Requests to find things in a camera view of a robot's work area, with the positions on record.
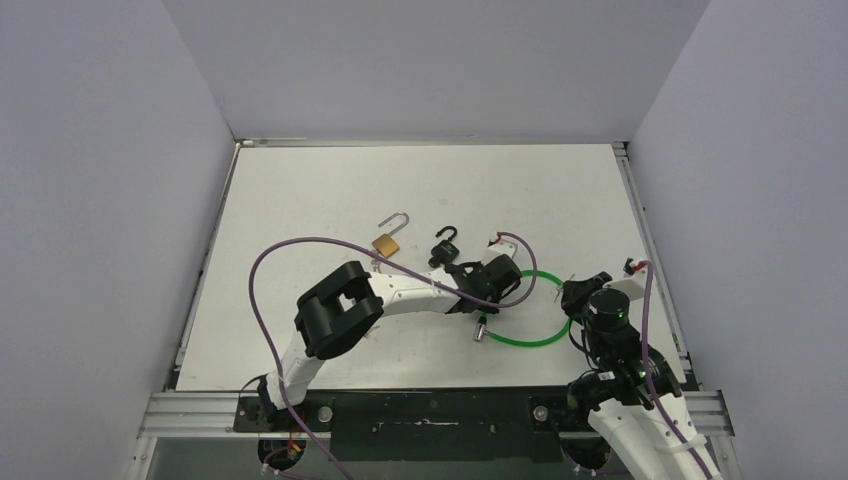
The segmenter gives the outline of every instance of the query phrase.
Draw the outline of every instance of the bolt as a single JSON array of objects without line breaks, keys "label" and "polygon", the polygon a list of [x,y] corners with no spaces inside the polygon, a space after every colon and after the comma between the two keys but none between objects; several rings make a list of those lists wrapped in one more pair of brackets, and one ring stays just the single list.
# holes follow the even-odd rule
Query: bolt
[{"label": "bolt", "polygon": [[318,409],[318,421],[327,423],[333,418],[333,409],[330,407],[321,407]]},{"label": "bolt", "polygon": [[486,336],[486,317],[480,317],[477,326],[474,327],[474,335],[471,337],[475,342],[482,342]]},{"label": "bolt", "polygon": [[544,405],[539,405],[538,407],[533,409],[533,418],[537,421],[544,422],[548,419],[548,407]]}]

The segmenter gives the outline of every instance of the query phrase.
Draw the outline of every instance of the cable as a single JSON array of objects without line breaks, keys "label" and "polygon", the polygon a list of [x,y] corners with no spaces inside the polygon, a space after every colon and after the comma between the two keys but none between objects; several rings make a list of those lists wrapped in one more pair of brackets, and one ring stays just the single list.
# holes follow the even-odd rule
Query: cable
[{"label": "cable", "polygon": [[[674,421],[671,419],[671,415],[668,414],[665,407],[663,407],[663,404],[660,402],[660,397],[657,395],[657,388],[654,386],[654,379],[651,376],[651,358],[648,355],[648,314],[650,313],[651,308],[651,285],[654,282],[654,264],[646,260],[639,263],[639,265],[648,268],[648,279],[645,282],[645,300],[642,301],[642,367],[645,369],[646,373],[645,383],[648,385],[648,391],[651,393],[651,399],[657,406],[657,410],[660,411],[660,415],[662,415],[665,423],[668,424],[668,428],[674,432],[674,435],[678,440],[680,440],[680,443],[689,443],[689,440],[687,440],[686,436],[683,435],[683,432],[677,428],[677,425],[675,425]],[[713,478],[713,474],[710,472],[707,464],[704,463],[704,459],[701,458],[701,455],[697,450],[695,450],[695,447],[689,447],[689,453],[692,454],[692,458],[695,459],[695,463],[701,467],[701,471],[704,473],[706,478]]]},{"label": "cable", "polygon": [[290,472],[286,472],[286,471],[283,471],[283,470],[278,470],[276,468],[271,469],[268,462],[270,462],[271,459],[274,458],[274,456],[276,456],[280,453],[283,453],[287,450],[288,450],[287,447],[280,447],[276,450],[272,450],[268,455],[265,455],[265,459],[262,460],[262,468],[259,470],[259,473],[262,474],[262,475],[265,475],[266,471],[271,470],[272,472],[274,472],[275,477],[280,476],[280,477],[285,477],[285,478],[293,478],[295,480],[319,480],[319,479],[314,478],[314,477],[307,477],[305,475],[298,475],[296,473],[290,473]]},{"label": "cable", "polygon": [[257,381],[257,380],[262,380],[262,377],[264,377],[264,376],[265,376],[265,375],[257,375],[257,376],[255,376],[255,377],[251,378],[250,380],[248,380],[248,381],[247,381],[247,383],[245,383],[245,384],[244,384],[244,386],[243,386],[243,387],[241,387],[241,390],[239,390],[238,398],[239,398],[239,399],[241,399],[241,394],[242,394],[242,393],[244,393],[244,390],[245,390],[245,389],[246,389],[246,388],[247,388],[247,387],[248,387],[251,383],[253,383],[253,382]]},{"label": "cable", "polygon": [[599,372],[601,370],[601,366],[598,365],[598,362],[595,362],[595,367],[592,366],[592,354],[589,352],[589,347],[586,346],[586,329],[580,330],[580,343],[583,345],[583,354],[586,356],[586,365],[589,365],[589,368]]},{"label": "cable", "polygon": [[486,307],[493,307],[493,308],[508,308],[508,307],[513,307],[515,305],[518,305],[519,303],[523,302],[524,300],[527,299],[527,297],[530,296],[530,293],[533,291],[533,288],[536,286],[536,276],[537,275],[536,275],[535,272],[538,270],[538,267],[536,265],[536,255],[533,253],[533,249],[530,248],[530,245],[526,241],[524,241],[523,238],[519,237],[518,235],[509,233],[509,232],[498,232],[498,235],[503,236],[503,237],[514,238],[521,245],[524,246],[524,248],[527,250],[527,254],[530,255],[530,262],[533,265],[533,272],[534,272],[533,278],[530,280],[530,287],[527,289],[526,292],[524,292],[524,295],[522,295],[521,297],[519,297],[515,301],[504,303],[504,304],[488,302],[488,301],[480,299],[480,298],[475,298],[475,297],[473,297],[473,296],[471,296],[467,293],[461,292],[461,291],[459,291],[455,288],[451,288],[451,287],[448,287],[446,285],[443,285],[439,282],[432,282],[431,279],[427,278],[426,276],[421,275],[420,273],[415,272],[413,270],[410,270],[409,268],[406,268],[402,265],[399,265],[399,264],[397,264],[397,263],[395,263],[395,262],[393,262],[393,261],[391,261],[387,258],[382,258],[382,257],[380,257],[379,254],[372,253],[371,251],[369,251],[366,248],[360,247],[359,245],[355,245],[355,244],[350,243],[350,242],[346,242],[344,240],[337,240],[337,239],[334,239],[334,238],[299,237],[299,238],[292,238],[292,239],[289,239],[289,240],[283,240],[282,242],[277,242],[277,243],[271,245],[270,247],[266,248],[262,253],[259,254],[258,257],[256,257],[256,260],[254,260],[253,266],[250,268],[250,275],[248,276],[248,280],[247,280],[247,294],[248,294],[248,297],[250,299],[250,307],[251,307],[251,309],[253,309],[253,315],[256,317],[256,323],[259,324],[259,329],[262,330],[262,335],[265,337],[265,341],[268,343],[268,347],[271,349],[271,354],[274,357],[274,365],[277,367],[277,373],[278,373],[277,378],[278,378],[278,384],[279,384],[279,387],[280,387],[280,395],[283,397],[283,403],[286,404],[286,409],[289,411],[291,416],[295,419],[295,421],[300,426],[300,428],[306,433],[306,435],[313,442],[315,442],[316,445],[318,445],[318,448],[324,453],[324,455],[327,456],[327,458],[331,462],[333,462],[333,464],[336,466],[336,468],[338,468],[339,471],[341,471],[341,473],[348,480],[353,480],[353,474],[351,474],[350,471],[347,469],[347,467],[345,467],[344,464],[342,464],[339,461],[339,459],[337,459],[336,456],[333,455],[332,452],[330,452],[329,448],[327,448],[323,443],[321,443],[320,440],[318,440],[318,437],[315,436],[315,433],[313,433],[312,430],[310,430],[309,427],[306,425],[306,423],[303,420],[301,420],[300,415],[297,414],[297,412],[294,409],[294,406],[289,401],[289,397],[286,395],[286,386],[285,386],[285,382],[283,380],[283,363],[280,360],[280,354],[277,351],[277,347],[274,345],[274,339],[271,338],[271,333],[268,332],[268,327],[265,325],[265,321],[262,319],[262,314],[259,312],[259,304],[256,302],[256,291],[255,291],[255,288],[254,288],[254,284],[256,282],[256,272],[259,270],[259,265],[262,263],[262,261],[265,259],[265,257],[270,255],[272,252],[274,252],[275,250],[278,250],[280,248],[287,247],[289,245],[295,245],[295,244],[298,244],[298,243],[329,243],[331,245],[339,245],[339,246],[342,246],[342,247],[350,248],[351,250],[356,250],[359,253],[362,253],[364,255],[368,255],[371,258],[378,259],[381,262],[385,263],[386,265],[388,265],[390,267],[394,267],[394,268],[400,270],[401,272],[411,276],[412,278],[415,278],[415,279],[420,280],[420,281],[427,283],[427,284],[432,284],[436,288],[446,290],[446,291],[448,291],[448,292],[450,292],[454,295],[457,295],[457,296],[464,298],[466,300],[470,300],[470,301],[477,303],[479,305],[483,305],[483,306],[486,306]]},{"label": "cable", "polygon": [[574,345],[574,348],[583,352],[583,356],[586,357],[586,365],[589,365],[589,368],[591,368],[595,372],[600,371],[599,368],[592,365],[592,356],[589,354],[589,350],[586,348],[586,337],[583,335],[583,330],[580,331],[580,338],[583,340],[582,345],[577,343],[577,340],[574,339],[574,335],[571,334],[571,328],[568,329],[568,339],[571,340],[571,344]]},{"label": "cable", "polygon": [[[524,270],[523,272],[521,272],[521,275],[524,276],[524,277],[529,277],[529,276],[533,275],[533,270]],[[552,273],[548,273],[548,272],[545,272],[543,270],[537,270],[536,275],[539,278],[544,278],[544,279],[550,280],[557,287],[562,286],[562,280],[557,278],[557,276],[552,274]],[[535,340],[535,341],[515,340],[515,339],[509,338],[509,337],[504,337],[503,335],[498,335],[497,333],[491,332],[491,331],[487,332],[487,334],[490,337],[492,337],[492,340],[497,340],[497,341],[499,341],[501,343],[505,343],[507,345],[514,345],[516,347],[534,348],[534,347],[544,347],[545,345],[550,345],[550,344],[556,342],[560,338],[564,337],[565,334],[568,333],[570,329],[571,329],[571,319],[569,318],[568,320],[566,320],[565,326],[562,327],[562,330],[558,331],[557,333],[551,335],[550,337],[548,337],[544,340]]]},{"label": "cable", "polygon": [[585,377],[587,373],[594,373],[594,372],[595,372],[594,370],[586,370],[585,372],[581,373],[580,376],[577,377],[577,380],[568,384],[568,390],[566,390],[566,392],[565,392],[566,395],[571,395],[571,389],[574,388],[574,384],[579,382],[583,377]]},{"label": "cable", "polygon": [[[303,412],[303,413],[301,413],[301,414],[300,414],[300,418],[301,418],[302,420],[304,420],[304,421],[306,420],[306,419],[304,419],[304,418],[303,418],[303,415],[305,415],[305,413],[306,413],[306,412]],[[298,430],[300,430],[300,427],[294,427],[294,428],[292,428],[292,429],[289,431],[289,441],[288,441],[288,443],[286,444],[286,453],[291,454],[292,446],[294,446],[294,434],[295,434],[295,432],[297,432]]]}]

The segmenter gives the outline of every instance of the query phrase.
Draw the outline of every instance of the brass padlock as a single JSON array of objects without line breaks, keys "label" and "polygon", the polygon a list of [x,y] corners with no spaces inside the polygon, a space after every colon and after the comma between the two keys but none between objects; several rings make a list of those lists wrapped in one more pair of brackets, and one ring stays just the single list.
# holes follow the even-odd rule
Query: brass padlock
[{"label": "brass padlock", "polygon": [[389,258],[400,250],[400,245],[390,235],[382,234],[377,237],[377,240],[371,242],[371,245],[380,252],[380,255]]},{"label": "brass padlock", "polygon": [[401,229],[409,223],[409,215],[407,215],[404,212],[397,212],[397,213],[392,214],[389,218],[380,222],[379,225],[377,225],[378,227],[382,227],[383,225],[392,221],[392,219],[397,217],[397,216],[404,217],[403,223],[401,223],[397,227],[393,228],[391,232],[384,233],[384,234],[380,235],[379,237],[377,237],[376,240],[371,242],[371,245],[377,250],[377,252],[379,252],[380,255],[382,255],[385,258],[391,257],[398,250],[400,250],[400,245],[398,245],[397,242],[392,238],[392,235],[401,231]]}]

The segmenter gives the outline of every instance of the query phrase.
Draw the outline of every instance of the white table surface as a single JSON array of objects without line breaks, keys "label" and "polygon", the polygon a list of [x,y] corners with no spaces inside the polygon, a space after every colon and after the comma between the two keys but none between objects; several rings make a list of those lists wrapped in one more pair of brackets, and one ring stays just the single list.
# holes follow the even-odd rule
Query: white table surface
[{"label": "white table surface", "polygon": [[[609,145],[243,149],[177,389],[235,390],[273,368],[247,298],[248,272],[262,250],[312,235],[370,247],[388,231],[377,223],[398,210],[411,221],[394,237],[401,248],[392,260],[418,271],[429,270],[435,232],[445,225],[459,229],[457,261],[479,259],[496,230],[510,231],[530,243],[540,269],[562,279],[601,270],[619,278],[628,256],[646,256]],[[318,244],[284,248],[262,264],[257,300],[281,354],[298,297],[349,260],[370,269],[363,255]],[[530,266],[523,250],[515,260]],[[522,340],[554,334],[565,322],[554,295],[540,279],[525,303],[491,318],[489,328]],[[651,302],[650,342],[683,380],[658,292]],[[631,305],[637,328],[641,308],[641,301]],[[542,348],[475,343],[476,320],[436,313],[378,320],[368,338],[324,365],[311,388],[564,385],[587,369],[567,338]]]}]

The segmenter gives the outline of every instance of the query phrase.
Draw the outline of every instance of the red wire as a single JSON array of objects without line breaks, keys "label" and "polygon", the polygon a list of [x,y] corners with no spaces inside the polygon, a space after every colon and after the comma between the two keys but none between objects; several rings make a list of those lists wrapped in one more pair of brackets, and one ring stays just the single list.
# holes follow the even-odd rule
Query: red wire
[{"label": "red wire", "polygon": [[[306,418],[304,417],[305,415],[306,415],[306,412],[301,411],[298,416],[300,417],[301,420],[303,420],[305,422],[306,421]],[[292,447],[292,445],[294,445],[294,438],[292,438],[292,435],[294,435],[294,433],[297,432],[298,430],[300,430],[300,426],[295,425],[295,427],[293,429],[291,429],[291,431],[289,432],[289,442],[286,444],[286,453],[291,453],[291,447]]]}]

